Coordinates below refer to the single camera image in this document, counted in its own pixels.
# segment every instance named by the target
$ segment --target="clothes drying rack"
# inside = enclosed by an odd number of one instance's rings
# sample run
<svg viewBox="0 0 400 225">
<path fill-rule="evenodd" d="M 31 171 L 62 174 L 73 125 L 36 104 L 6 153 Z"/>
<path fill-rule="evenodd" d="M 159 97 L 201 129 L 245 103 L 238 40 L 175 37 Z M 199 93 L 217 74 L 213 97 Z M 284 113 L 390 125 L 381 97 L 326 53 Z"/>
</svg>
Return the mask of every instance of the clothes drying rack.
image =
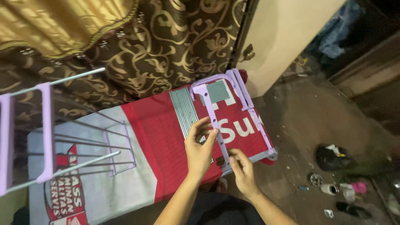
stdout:
<svg viewBox="0 0 400 225">
<path fill-rule="evenodd" d="M 68 100 L 63 98 L 62 96 L 55 95 L 53 92 L 53 86 L 56 84 L 61 84 L 63 82 L 77 79 L 80 77 L 88 76 L 90 74 L 95 74 L 98 72 L 104 72 L 106 69 L 98 68 L 92 71 L 84 72 L 82 74 L 78 74 L 75 76 L 71 76 L 68 78 L 56 80 L 53 82 L 47 82 L 38 84 L 34 87 L 23 89 L 14 93 L 8 93 L 0 95 L 0 105 L 1 105 L 1 116 L 0 116 L 0 196 L 3 196 L 9 192 L 16 191 L 25 187 L 28 187 L 35 183 L 44 183 L 49 181 L 55 177 L 66 176 L 69 172 L 77 170 L 82 167 L 96 167 L 96 166 L 110 166 L 109 170 L 103 171 L 93 171 L 89 173 L 78 173 L 79 175 L 89 175 L 95 173 L 109 173 L 109 176 L 115 176 L 119 173 L 122 173 L 126 170 L 132 169 L 136 167 L 136 162 L 134 158 L 134 149 L 131 145 L 128 130 L 126 128 L 126 124 L 124 121 L 115 120 L 109 116 L 104 115 L 103 113 L 96 112 L 95 110 L 83 106 L 73 100 Z M 42 133 L 43 134 L 43 153 L 33 153 L 32 155 L 43 156 L 44 160 L 44 170 L 39 177 L 36 179 L 24 182 L 22 184 L 13 184 L 13 159 L 14 159 L 14 96 L 24 94 L 30 91 L 39 90 L 42 93 L 42 130 L 35 130 L 32 132 Z M 87 111 L 92 113 L 96 113 L 108 120 L 114 121 L 115 124 L 108 127 L 96 127 L 94 125 L 90 125 L 87 123 L 83 123 L 80 121 L 68 119 L 65 117 L 57 117 L 57 119 L 62 119 L 64 121 L 68 121 L 71 123 L 75 123 L 84 127 L 88 127 L 90 129 L 98 130 L 103 132 L 103 140 L 90 140 L 84 139 L 81 137 L 74 137 L 70 135 L 62 135 L 56 134 L 54 132 L 54 121 L 56 119 L 54 115 L 54 102 L 53 100 L 62 100 L 63 102 L 68 102 L 70 104 L 79 106 Z M 113 126 L 122 126 L 123 133 L 114 132 L 108 130 L 108 128 Z M 126 146 L 112 146 L 110 145 L 110 141 L 108 138 L 108 133 L 112 133 L 114 135 L 120 135 L 126 138 Z M 71 155 L 74 157 L 94 157 L 94 159 L 89 160 L 87 162 L 73 165 L 67 167 L 65 169 L 57 170 L 56 168 L 56 148 L 55 143 L 71 143 L 76 145 L 90 145 L 94 147 L 105 147 L 107 149 L 106 155 L 84 155 L 77 153 L 76 155 Z M 121 153 L 121 151 L 128 151 L 130 156 L 130 161 L 127 162 L 115 162 L 114 156 Z M 105 159 L 110 159 L 110 163 L 101 163 L 96 164 Z M 117 171 L 115 165 L 117 164 L 129 164 L 127 168 Z"/>
</svg>

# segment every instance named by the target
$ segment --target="black plastic bag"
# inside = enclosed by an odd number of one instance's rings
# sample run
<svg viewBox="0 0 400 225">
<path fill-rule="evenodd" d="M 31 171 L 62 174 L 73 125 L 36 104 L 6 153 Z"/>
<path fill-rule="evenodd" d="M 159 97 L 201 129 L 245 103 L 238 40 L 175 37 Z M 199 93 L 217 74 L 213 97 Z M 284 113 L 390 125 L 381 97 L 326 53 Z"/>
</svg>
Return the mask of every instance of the black plastic bag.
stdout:
<svg viewBox="0 0 400 225">
<path fill-rule="evenodd" d="M 316 161 L 323 171 L 334 171 L 350 165 L 353 160 L 347 156 L 346 149 L 336 145 L 318 145 Z"/>
</svg>

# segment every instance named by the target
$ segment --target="beige wall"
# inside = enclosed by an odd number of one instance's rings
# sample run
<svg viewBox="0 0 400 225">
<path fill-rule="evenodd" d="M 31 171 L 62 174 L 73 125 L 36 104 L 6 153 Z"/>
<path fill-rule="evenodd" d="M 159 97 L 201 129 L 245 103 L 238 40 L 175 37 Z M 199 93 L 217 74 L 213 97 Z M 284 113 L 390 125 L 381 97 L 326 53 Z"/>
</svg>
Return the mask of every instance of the beige wall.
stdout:
<svg viewBox="0 0 400 225">
<path fill-rule="evenodd" d="M 238 62 L 249 75 L 252 97 L 262 96 L 345 0 L 260 0 L 244 48 L 255 57 Z"/>
</svg>

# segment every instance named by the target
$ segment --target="drying rack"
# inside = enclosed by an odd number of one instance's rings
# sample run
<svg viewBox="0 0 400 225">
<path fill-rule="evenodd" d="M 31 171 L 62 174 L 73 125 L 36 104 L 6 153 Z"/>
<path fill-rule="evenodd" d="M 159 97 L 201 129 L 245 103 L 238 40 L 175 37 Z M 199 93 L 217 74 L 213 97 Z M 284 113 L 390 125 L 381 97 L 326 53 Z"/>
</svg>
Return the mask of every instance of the drying rack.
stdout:
<svg viewBox="0 0 400 225">
<path fill-rule="evenodd" d="M 273 147 L 272 143 L 270 142 L 264 128 L 261 125 L 261 121 L 259 120 L 257 113 L 254 109 L 254 104 L 250 98 L 250 95 L 246 89 L 246 86 L 240 76 L 239 70 L 236 68 L 227 70 L 226 74 L 216 74 L 214 76 L 210 76 L 201 80 L 194 82 L 189 89 L 190 96 L 192 100 L 195 100 L 194 94 L 200 94 L 203 96 L 204 103 L 207 108 L 208 115 L 210 116 L 212 127 L 220 129 L 218 125 L 218 119 L 215 116 L 214 108 L 212 106 L 210 95 L 208 94 L 206 83 L 210 83 L 219 79 L 225 79 L 231 83 L 232 88 L 236 89 L 238 97 L 243 105 L 242 111 L 248 111 L 253 117 L 256 122 L 258 130 L 261 132 L 264 142 L 268 148 L 267 155 L 270 159 L 276 160 L 277 151 Z M 223 172 L 228 171 L 231 168 L 229 165 L 229 155 L 228 151 L 226 150 L 226 146 L 224 143 L 224 139 L 222 138 L 221 132 L 217 134 L 217 141 L 222 151 L 222 155 L 224 157 L 224 165 L 221 166 Z"/>
<path fill-rule="evenodd" d="M 63 175 L 68 174 L 71 171 L 77 170 L 82 167 L 96 167 L 96 166 L 106 166 L 109 165 L 109 170 L 103 171 L 93 171 L 89 173 L 78 173 L 79 175 L 89 175 L 95 173 L 109 173 L 109 176 L 115 176 L 119 173 L 122 173 L 126 170 L 132 169 L 136 167 L 136 162 L 134 158 L 134 148 L 131 145 L 128 130 L 124 121 L 115 120 L 103 113 L 96 112 L 95 110 L 83 106 L 75 101 L 63 98 L 62 96 L 55 95 L 53 92 L 53 86 L 56 84 L 61 84 L 63 82 L 77 79 L 80 77 L 88 76 L 90 74 L 95 74 L 98 72 L 103 72 L 106 69 L 98 68 L 92 71 L 84 72 L 82 74 L 78 74 L 75 76 L 71 76 L 68 78 L 60 79 L 53 82 L 47 82 L 38 84 L 34 87 L 20 90 L 14 93 L 8 93 L 0 95 L 0 105 L 1 105 L 1 116 L 0 116 L 0 196 L 3 196 L 9 192 L 16 191 L 25 187 L 28 187 L 35 183 L 44 183 L 49 181 L 55 177 L 60 177 Z M 42 123 L 43 129 L 42 131 L 35 130 L 35 133 L 42 133 L 43 134 L 43 153 L 36 153 L 35 155 L 43 156 L 44 158 L 44 170 L 39 177 L 36 179 L 24 182 L 22 184 L 13 184 L 13 158 L 14 158 L 14 96 L 24 94 L 30 91 L 39 90 L 42 93 Z M 103 140 L 90 140 L 84 139 L 81 137 L 74 137 L 70 135 L 63 135 L 63 134 L 56 134 L 54 133 L 54 100 L 62 100 L 64 102 L 68 102 L 70 104 L 82 107 L 83 109 L 90 111 L 92 113 L 96 113 L 108 120 L 112 120 L 115 124 L 110 125 L 108 127 L 96 127 L 94 125 L 90 125 L 87 123 L 83 123 L 76 120 L 71 120 L 65 117 L 57 117 L 57 119 L 61 119 L 64 121 L 72 122 L 84 127 L 88 127 L 90 129 L 98 130 L 103 132 Z M 110 127 L 114 126 L 122 126 L 123 133 L 114 132 L 108 130 Z M 112 146 L 110 145 L 110 141 L 108 138 L 108 133 L 112 133 L 114 135 L 120 135 L 126 138 L 126 146 Z M 57 170 L 56 168 L 56 148 L 55 143 L 72 143 L 76 145 L 90 145 L 94 147 L 106 147 L 107 154 L 106 155 L 83 155 L 77 153 L 76 155 L 71 155 L 74 157 L 93 157 L 94 159 L 89 160 L 87 162 L 70 166 L 65 169 Z M 127 162 L 115 162 L 114 156 L 121 153 L 121 151 L 128 151 L 130 156 L 130 161 Z M 105 159 L 110 159 L 110 163 L 101 163 L 95 164 Z M 127 168 L 117 171 L 115 165 L 117 164 L 129 164 Z"/>
</svg>

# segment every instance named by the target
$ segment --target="person's right hand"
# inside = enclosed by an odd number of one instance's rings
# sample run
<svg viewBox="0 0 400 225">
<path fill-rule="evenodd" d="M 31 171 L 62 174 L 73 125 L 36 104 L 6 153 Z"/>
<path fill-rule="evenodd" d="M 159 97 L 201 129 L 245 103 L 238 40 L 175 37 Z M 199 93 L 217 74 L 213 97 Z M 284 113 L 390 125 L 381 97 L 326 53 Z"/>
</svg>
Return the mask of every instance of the person's right hand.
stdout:
<svg viewBox="0 0 400 225">
<path fill-rule="evenodd" d="M 229 163 L 236 176 L 236 185 L 240 192 L 247 198 L 252 198 L 260 194 L 255 181 L 253 172 L 253 163 L 240 149 L 228 149 L 233 154 L 229 157 Z"/>
</svg>

